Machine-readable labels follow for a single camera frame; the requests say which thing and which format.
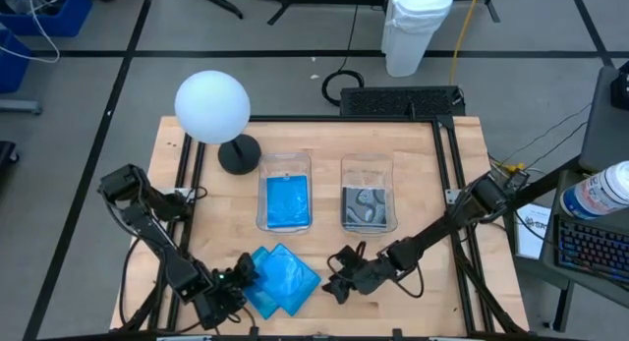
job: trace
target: clear plastic container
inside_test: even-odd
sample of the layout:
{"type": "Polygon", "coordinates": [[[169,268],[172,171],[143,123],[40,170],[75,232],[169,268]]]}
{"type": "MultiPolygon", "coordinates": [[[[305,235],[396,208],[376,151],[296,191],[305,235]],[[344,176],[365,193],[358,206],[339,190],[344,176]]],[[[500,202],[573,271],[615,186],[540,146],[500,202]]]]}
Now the clear plastic container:
{"type": "Polygon", "coordinates": [[[297,233],[313,223],[311,159],[304,153],[265,154],[259,162],[257,227],[297,233]]]}
{"type": "Polygon", "coordinates": [[[393,161],[385,154],[347,154],[341,161],[341,225],[352,233],[397,228],[393,161]]]}

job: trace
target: water bottle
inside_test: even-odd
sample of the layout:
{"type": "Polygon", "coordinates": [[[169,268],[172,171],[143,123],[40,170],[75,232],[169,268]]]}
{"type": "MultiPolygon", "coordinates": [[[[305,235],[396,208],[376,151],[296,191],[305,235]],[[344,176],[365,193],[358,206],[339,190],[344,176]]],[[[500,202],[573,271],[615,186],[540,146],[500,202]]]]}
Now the water bottle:
{"type": "Polygon", "coordinates": [[[561,207],[570,216],[596,219],[629,206],[629,161],[616,165],[566,189],[561,207]]]}

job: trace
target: blue storage bin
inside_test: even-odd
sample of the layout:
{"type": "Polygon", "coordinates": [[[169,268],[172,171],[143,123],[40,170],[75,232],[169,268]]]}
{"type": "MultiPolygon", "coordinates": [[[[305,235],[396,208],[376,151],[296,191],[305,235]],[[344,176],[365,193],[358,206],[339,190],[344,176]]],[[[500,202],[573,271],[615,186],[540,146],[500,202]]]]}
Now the blue storage bin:
{"type": "MultiPolygon", "coordinates": [[[[30,50],[6,29],[0,28],[0,45],[21,55],[30,56],[30,50]]],[[[0,50],[0,92],[13,92],[20,88],[29,60],[0,50]]]]}
{"type": "MultiPolygon", "coordinates": [[[[38,15],[37,19],[49,36],[76,36],[90,9],[91,0],[65,0],[57,15],[38,15]]],[[[15,35],[41,35],[30,15],[0,14],[0,23],[15,35]]]]}

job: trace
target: white sphere lamp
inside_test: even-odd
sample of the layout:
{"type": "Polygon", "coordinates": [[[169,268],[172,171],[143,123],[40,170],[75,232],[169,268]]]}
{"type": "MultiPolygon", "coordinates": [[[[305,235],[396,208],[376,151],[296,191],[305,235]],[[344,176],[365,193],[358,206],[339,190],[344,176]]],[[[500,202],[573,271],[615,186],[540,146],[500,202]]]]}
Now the white sphere lamp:
{"type": "Polygon", "coordinates": [[[187,78],[177,90],[175,114],[193,139],[221,144],[218,161],[231,174],[256,169],[261,156],[256,139],[242,132],[251,115],[243,86],[218,71],[203,71],[187,78]]]}

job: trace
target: blue ice pack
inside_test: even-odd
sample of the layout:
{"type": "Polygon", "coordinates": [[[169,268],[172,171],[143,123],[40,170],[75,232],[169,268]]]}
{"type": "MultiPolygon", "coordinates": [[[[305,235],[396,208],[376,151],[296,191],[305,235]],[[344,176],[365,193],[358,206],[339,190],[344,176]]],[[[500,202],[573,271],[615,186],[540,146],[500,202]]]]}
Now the blue ice pack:
{"type": "MultiPolygon", "coordinates": [[[[265,247],[260,247],[252,255],[252,260],[256,268],[268,257],[269,253],[265,247]]],[[[279,308],[277,303],[262,290],[257,284],[245,288],[245,297],[251,302],[264,319],[270,318],[279,308]]]]}
{"type": "Polygon", "coordinates": [[[321,278],[282,244],[256,265],[256,284],[293,316],[318,286],[321,278]]]}
{"type": "Polygon", "coordinates": [[[311,224],[306,175],[266,179],[266,225],[269,228],[311,224]]]}

